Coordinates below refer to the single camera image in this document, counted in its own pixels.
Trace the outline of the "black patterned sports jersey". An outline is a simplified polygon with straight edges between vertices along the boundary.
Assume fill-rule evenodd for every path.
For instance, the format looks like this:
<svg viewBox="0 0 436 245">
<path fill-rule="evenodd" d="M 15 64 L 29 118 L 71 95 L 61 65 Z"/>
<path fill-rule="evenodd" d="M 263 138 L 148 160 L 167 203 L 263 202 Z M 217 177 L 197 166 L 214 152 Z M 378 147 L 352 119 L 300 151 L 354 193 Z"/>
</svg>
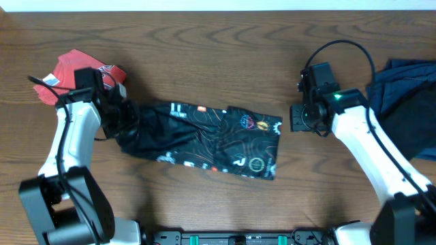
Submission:
<svg viewBox="0 0 436 245">
<path fill-rule="evenodd" d="M 187 103 L 142 105 L 138 124 L 116 137 L 133 157 L 274 180 L 282 119 Z"/>
</svg>

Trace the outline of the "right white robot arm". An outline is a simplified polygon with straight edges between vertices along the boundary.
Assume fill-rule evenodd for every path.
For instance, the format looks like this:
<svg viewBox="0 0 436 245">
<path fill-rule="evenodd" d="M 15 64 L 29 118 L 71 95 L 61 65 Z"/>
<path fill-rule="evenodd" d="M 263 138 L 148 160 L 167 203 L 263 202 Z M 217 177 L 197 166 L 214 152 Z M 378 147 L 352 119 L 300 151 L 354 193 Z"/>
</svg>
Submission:
<svg viewBox="0 0 436 245">
<path fill-rule="evenodd" d="M 319 244 L 434 244 L 435 186 L 400 153 L 356 88 L 290 107 L 291 130 L 333 134 L 352 153 L 379 199 L 372 223 L 329 228 Z"/>
</svg>

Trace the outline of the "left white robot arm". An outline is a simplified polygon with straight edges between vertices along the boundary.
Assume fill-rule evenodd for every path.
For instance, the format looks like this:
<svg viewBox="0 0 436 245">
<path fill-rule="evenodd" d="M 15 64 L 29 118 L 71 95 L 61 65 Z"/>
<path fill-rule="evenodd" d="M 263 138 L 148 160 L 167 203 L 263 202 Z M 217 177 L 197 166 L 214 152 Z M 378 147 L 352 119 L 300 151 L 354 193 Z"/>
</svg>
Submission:
<svg viewBox="0 0 436 245">
<path fill-rule="evenodd" d="M 125 131 L 135 118 L 125 87 L 100 85 L 57 95 L 57 129 L 37 177 L 18 194 L 39 244 L 141 244 L 135 220 L 116 217 L 91 174 L 95 135 Z"/>
</svg>

